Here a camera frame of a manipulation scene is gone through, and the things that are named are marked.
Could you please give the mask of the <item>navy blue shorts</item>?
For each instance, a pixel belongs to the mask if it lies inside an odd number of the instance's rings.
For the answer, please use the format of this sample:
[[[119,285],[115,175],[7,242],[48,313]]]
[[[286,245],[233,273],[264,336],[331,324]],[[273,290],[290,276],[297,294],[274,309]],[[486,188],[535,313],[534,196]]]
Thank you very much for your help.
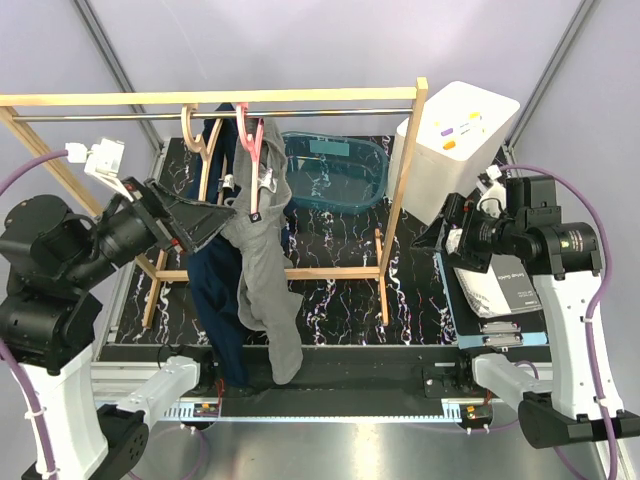
[[[234,120],[225,119],[214,150],[209,181],[221,176],[221,168],[228,165],[232,170],[238,138],[238,127]],[[236,185],[225,201],[231,203],[237,197]],[[286,246],[286,227],[282,230],[281,244]],[[237,248],[222,236],[222,231],[202,250],[187,261],[190,291],[199,321],[218,357],[224,381],[236,388],[249,385],[249,373],[244,362],[243,347],[251,329],[245,327],[238,317],[237,288],[241,274],[241,255]]]

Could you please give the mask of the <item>wooden clothes hanger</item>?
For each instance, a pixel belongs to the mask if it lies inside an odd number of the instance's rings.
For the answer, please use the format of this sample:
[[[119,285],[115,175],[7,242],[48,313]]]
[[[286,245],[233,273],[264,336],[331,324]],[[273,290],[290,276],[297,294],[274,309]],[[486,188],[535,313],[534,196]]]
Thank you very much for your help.
[[[198,190],[198,199],[205,201],[208,192],[209,173],[213,164],[214,150],[223,125],[221,119],[217,119],[212,128],[209,140],[205,141],[202,134],[194,136],[191,129],[192,114],[197,110],[197,104],[184,104],[181,109],[181,128],[184,142],[187,148],[200,155],[202,172]]]

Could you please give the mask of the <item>pink clothes hanger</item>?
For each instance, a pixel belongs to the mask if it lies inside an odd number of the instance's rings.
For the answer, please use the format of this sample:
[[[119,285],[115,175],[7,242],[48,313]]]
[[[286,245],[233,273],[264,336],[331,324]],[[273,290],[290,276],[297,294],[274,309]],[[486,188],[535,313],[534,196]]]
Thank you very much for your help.
[[[254,133],[250,133],[246,127],[248,112],[247,103],[237,103],[235,107],[236,123],[238,127],[238,138],[244,150],[251,157],[251,192],[250,192],[250,214],[252,223],[261,220],[259,212],[259,170],[262,142],[264,136],[264,119],[257,117],[257,124]]]

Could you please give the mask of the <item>grey shorts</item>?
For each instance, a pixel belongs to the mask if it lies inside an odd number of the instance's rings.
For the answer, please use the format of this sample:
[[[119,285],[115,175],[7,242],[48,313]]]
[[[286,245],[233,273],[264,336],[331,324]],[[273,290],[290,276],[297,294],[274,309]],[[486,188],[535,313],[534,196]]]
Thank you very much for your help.
[[[268,355],[273,381],[289,383],[302,361],[302,343],[296,326],[302,296],[289,290],[285,270],[292,263],[285,256],[281,240],[286,223],[284,210],[292,192],[286,181],[288,160],[281,132],[272,118],[264,120],[258,175],[258,213],[250,217],[251,157],[236,144],[233,176],[239,193],[231,207],[236,215],[222,230],[222,236],[241,255],[237,288],[238,317],[254,331],[268,338]]]

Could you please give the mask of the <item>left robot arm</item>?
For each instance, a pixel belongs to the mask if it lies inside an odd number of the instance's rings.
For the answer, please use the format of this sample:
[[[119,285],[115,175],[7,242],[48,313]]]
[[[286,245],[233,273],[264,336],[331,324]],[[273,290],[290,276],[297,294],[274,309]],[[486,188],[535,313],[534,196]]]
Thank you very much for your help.
[[[210,352],[180,347],[133,393],[97,405],[91,378],[93,288],[152,247],[192,254],[233,218],[233,209],[128,178],[96,218],[39,195],[7,215],[9,262],[1,305],[1,355],[28,404],[39,443],[29,479],[119,479],[139,462],[152,427],[185,393],[208,394]]]

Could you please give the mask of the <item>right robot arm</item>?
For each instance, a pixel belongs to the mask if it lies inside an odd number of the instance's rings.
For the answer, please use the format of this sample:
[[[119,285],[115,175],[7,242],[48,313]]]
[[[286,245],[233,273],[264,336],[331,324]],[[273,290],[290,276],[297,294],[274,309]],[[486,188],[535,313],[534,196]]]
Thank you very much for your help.
[[[497,216],[477,192],[447,196],[428,229],[412,243],[438,252],[452,268],[486,276],[494,259],[515,258],[543,310],[553,378],[536,380],[495,351],[454,371],[466,396],[487,389],[518,414],[531,446],[541,449],[639,434],[611,376],[598,312],[610,274],[602,226],[565,223],[549,175],[509,178]]]

